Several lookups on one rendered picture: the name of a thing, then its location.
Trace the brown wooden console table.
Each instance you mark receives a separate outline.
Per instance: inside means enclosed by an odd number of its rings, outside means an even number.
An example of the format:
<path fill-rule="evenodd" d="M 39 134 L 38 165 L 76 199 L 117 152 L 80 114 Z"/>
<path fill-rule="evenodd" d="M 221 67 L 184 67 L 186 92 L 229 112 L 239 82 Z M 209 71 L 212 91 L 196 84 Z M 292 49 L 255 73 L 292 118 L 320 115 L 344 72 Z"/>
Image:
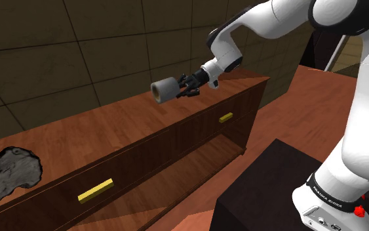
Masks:
<path fill-rule="evenodd" d="M 247 70 L 164 104 L 143 93 L 0 139 L 41 160 L 41 180 L 0 201 L 0 231 L 67 231 L 130 215 L 144 230 L 246 150 L 268 79 Z"/>

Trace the grey rough rock figure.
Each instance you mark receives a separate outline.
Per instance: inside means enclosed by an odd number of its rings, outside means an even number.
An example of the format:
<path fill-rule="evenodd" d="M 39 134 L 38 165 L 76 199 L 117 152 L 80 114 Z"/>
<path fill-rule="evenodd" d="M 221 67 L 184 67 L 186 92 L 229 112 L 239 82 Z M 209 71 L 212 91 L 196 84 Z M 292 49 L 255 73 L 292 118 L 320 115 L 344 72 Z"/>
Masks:
<path fill-rule="evenodd" d="M 0 201 L 16 188 L 32 188 L 42 180 L 41 159 L 31 150 L 9 146 L 0 151 Z"/>

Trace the dark robot stand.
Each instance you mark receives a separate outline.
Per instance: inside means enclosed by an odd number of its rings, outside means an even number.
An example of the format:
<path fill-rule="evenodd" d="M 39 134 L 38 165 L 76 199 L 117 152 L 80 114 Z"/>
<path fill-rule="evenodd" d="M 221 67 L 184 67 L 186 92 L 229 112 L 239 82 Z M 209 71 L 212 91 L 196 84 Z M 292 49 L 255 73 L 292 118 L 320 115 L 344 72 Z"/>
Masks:
<path fill-rule="evenodd" d="M 301 216 L 293 191 L 304 185 L 320 162 L 274 140 L 217 199 L 209 231 L 354 231 L 320 206 Z"/>

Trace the grey toilet paper roll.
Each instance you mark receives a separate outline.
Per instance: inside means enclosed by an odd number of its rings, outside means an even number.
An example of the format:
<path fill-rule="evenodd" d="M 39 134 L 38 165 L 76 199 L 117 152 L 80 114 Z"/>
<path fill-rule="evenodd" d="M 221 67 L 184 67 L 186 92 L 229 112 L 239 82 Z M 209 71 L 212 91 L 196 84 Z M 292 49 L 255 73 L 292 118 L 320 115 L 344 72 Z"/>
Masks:
<path fill-rule="evenodd" d="M 172 100 L 180 93 L 180 86 L 173 77 L 168 77 L 151 84 L 151 93 L 158 104 Z"/>

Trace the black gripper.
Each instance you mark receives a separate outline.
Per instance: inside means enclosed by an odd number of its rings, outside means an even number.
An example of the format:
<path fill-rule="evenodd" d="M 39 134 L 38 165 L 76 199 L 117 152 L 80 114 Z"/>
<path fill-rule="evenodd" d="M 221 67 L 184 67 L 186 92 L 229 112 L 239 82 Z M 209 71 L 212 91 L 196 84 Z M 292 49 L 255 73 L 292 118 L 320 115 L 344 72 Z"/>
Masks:
<path fill-rule="evenodd" d="M 201 68 L 192 75 L 182 74 L 178 79 L 180 88 L 187 87 L 185 90 L 176 95 L 176 98 L 182 96 L 192 97 L 200 94 L 199 87 L 209 82 L 208 74 Z"/>

